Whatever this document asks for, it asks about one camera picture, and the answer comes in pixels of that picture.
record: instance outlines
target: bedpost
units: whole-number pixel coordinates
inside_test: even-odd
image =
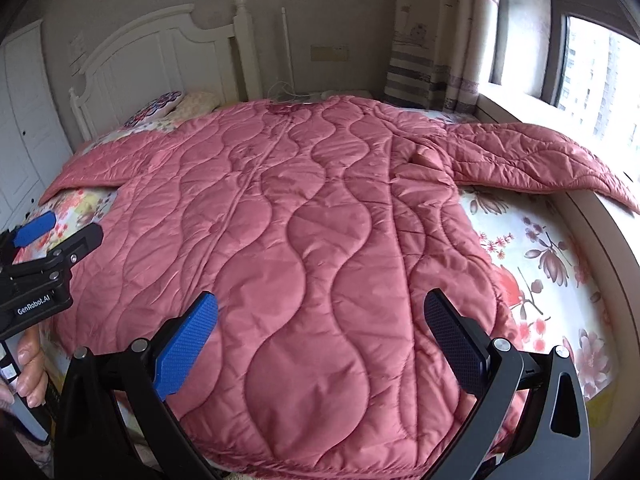
[[[262,92],[258,56],[255,50],[254,22],[249,11],[246,10],[246,0],[236,0],[234,31],[238,42],[238,50],[240,51],[247,97],[250,100],[262,99],[264,94]]]
[[[84,140],[92,140],[91,132],[86,125],[86,121],[82,115],[82,110],[78,105],[78,96],[76,95],[76,91],[73,87],[69,89],[69,102],[71,104],[71,110],[74,113],[74,117],[76,118],[76,122],[78,123],[78,127],[80,128],[82,138]]]

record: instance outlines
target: curtain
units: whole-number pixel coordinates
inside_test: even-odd
[[[397,0],[385,100],[474,113],[489,81],[500,0]]]

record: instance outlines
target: finger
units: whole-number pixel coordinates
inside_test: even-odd
[[[49,382],[49,377],[46,372],[42,373],[42,378],[40,382],[35,387],[35,389],[27,396],[27,406],[30,408],[35,408],[39,406],[44,401],[44,394],[47,391],[47,383]]]
[[[37,325],[30,326],[18,342],[18,362],[24,366],[40,351],[40,329]]]
[[[14,403],[14,394],[11,393],[9,387],[0,380],[0,402],[6,402],[11,405]]]
[[[15,385],[15,390],[21,397],[29,395],[38,383],[44,373],[44,354],[38,352],[36,357],[29,361],[22,369],[22,373],[18,377],[18,381]]]

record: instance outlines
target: metal bolt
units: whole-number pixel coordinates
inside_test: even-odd
[[[79,346],[78,348],[76,348],[76,351],[74,352],[74,357],[76,359],[84,359],[86,357],[86,353],[87,353],[86,346]]]
[[[563,358],[569,357],[568,349],[562,345],[556,346],[556,354],[558,354],[559,357],[563,357]]]
[[[146,341],[146,339],[136,339],[133,343],[131,343],[131,349],[139,354],[140,352],[144,352],[146,350],[146,347],[148,347],[149,344]]]
[[[508,352],[511,350],[511,343],[509,343],[506,339],[499,337],[494,341],[494,347],[500,352]]]

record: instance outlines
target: wardrobe door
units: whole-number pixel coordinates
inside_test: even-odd
[[[0,232],[4,231],[4,225],[11,216],[11,208],[0,193]]]
[[[33,165],[48,186],[71,156],[51,99],[42,59],[40,25],[5,45],[6,78],[20,135]]]
[[[15,123],[6,85],[4,48],[0,48],[0,190],[9,208],[15,209],[37,180]]]
[[[28,219],[31,212],[37,208],[38,200],[44,195],[44,186],[40,181],[37,181],[27,195],[22,199],[22,202],[18,204],[18,207],[14,209],[6,223],[7,229],[13,229],[18,225],[23,225]]]

